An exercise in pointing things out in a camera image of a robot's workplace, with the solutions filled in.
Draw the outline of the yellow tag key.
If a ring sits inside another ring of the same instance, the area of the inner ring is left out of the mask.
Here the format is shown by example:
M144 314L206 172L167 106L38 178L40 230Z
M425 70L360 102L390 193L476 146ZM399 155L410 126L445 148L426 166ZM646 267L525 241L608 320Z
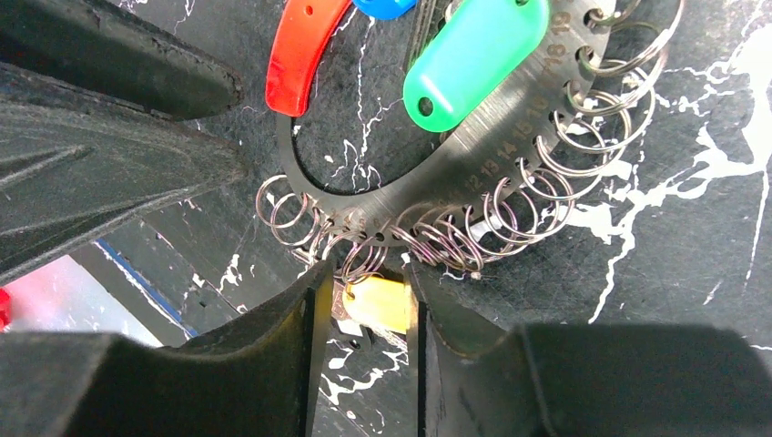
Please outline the yellow tag key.
M396 279L371 276L358 283L333 282L334 326L370 347L374 338L407 350L409 327L407 285Z

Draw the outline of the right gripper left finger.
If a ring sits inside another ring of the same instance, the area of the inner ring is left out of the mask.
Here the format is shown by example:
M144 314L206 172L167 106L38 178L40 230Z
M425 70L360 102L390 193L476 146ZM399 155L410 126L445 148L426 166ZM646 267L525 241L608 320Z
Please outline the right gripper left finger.
M333 267L178 347L117 333L1 338L4 436L309 436Z

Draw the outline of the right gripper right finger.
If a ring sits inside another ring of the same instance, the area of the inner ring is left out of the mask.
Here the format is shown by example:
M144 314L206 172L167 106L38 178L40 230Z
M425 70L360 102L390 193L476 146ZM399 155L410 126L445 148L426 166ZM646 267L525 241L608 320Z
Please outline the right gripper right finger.
M405 272L418 436L768 436L771 374L733 330L526 323L505 330L426 268Z

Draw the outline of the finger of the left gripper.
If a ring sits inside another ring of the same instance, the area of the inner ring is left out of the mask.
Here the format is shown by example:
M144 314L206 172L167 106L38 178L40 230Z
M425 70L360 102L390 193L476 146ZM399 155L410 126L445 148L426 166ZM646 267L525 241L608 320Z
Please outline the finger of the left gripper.
M246 173L228 141L4 64L1 281Z
M108 1L4 1L1 59L175 119L241 103L230 66Z

